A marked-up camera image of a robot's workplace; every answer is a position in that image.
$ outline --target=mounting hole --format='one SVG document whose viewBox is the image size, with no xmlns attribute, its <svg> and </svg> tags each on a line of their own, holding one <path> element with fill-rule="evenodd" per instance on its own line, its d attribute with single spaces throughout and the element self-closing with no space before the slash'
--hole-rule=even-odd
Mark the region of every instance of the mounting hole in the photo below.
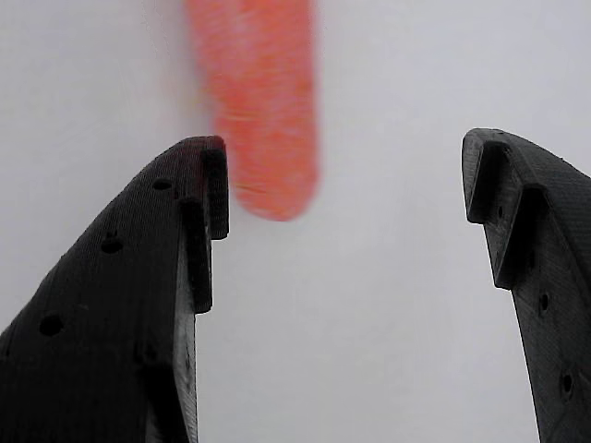
<svg viewBox="0 0 591 443">
<path fill-rule="evenodd" d="M 548 311 L 548 305 L 550 302 L 550 297 L 547 293 L 543 293 L 541 297 L 539 297 L 539 309 L 542 313 Z"/>
<path fill-rule="evenodd" d="M 157 191 L 164 191 L 165 189 L 170 189 L 172 186 L 173 183 L 166 178 L 159 178 L 152 185 Z"/>
<path fill-rule="evenodd" d="M 105 238 L 101 243 L 101 250 L 105 254 L 114 254 L 117 251 L 120 251 L 123 248 L 123 243 L 117 237 L 109 237 Z"/>
<path fill-rule="evenodd" d="M 530 269 L 533 269 L 536 267 L 536 252 L 535 251 L 531 251 L 529 253 L 529 259 L 527 260 L 527 263 L 529 264 Z"/>
<path fill-rule="evenodd" d="M 566 374 L 562 376 L 562 390 L 565 394 L 571 394 L 573 392 L 573 377 Z"/>
<path fill-rule="evenodd" d="M 46 315 L 39 324 L 39 332 L 47 337 L 59 334 L 64 328 L 64 322 L 57 314 Z"/>
</svg>

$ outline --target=white background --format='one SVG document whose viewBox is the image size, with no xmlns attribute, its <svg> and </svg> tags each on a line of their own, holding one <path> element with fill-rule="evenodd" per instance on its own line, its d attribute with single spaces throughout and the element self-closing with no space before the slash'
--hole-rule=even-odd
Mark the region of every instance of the white background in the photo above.
<svg viewBox="0 0 591 443">
<path fill-rule="evenodd" d="M 317 7 L 320 192 L 292 222 L 232 202 L 197 323 L 200 441 L 536 442 L 461 141 L 499 127 L 591 172 L 591 4 Z M 0 329 L 143 166 L 213 132 L 183 14 L 0 5 Z"/>
</svg>

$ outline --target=orange foam cylinder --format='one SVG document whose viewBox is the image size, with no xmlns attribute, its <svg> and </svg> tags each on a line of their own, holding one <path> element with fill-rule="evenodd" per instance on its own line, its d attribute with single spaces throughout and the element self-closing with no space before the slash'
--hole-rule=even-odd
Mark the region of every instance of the orange foam cylinder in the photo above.
<svg viewBox="0 0 591 443">
<path fill-rule="evenodd" d="M 266 219 L 302 213 L 319 179 L 312 0 L 187 0 L 237 198 Z"/>
</svg>

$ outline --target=textured black plastic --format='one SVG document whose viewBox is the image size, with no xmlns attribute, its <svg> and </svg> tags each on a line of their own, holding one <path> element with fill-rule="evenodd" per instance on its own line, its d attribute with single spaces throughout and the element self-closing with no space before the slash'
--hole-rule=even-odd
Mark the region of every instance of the textured black plastic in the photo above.
<svg viewBox="0 0 591 443">
<path fill-rule="evenodd" d="M 464 137 L 466 215 L 511 290 L 542 442 L 591 441 L 591 178 L 499 129 Z"/>
<path fill-rule="evenodd" d="M 0 442 L 196 442 L 195 314 L 227 234 L 220 138 L 150 163 L 0 336 Z"/>
</svg>

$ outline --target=orange object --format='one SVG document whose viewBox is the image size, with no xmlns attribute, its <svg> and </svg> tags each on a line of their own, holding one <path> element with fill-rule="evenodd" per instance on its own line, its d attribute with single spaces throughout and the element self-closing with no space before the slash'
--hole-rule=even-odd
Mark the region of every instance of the orange object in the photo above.
<svg viewBox="0 0 591 443">
<path fill-rule="evenodd" d="M 187 0 L 231 182 L 251 212 L 300 214 L 319 176 L 312 0 Z"/>
</svg>

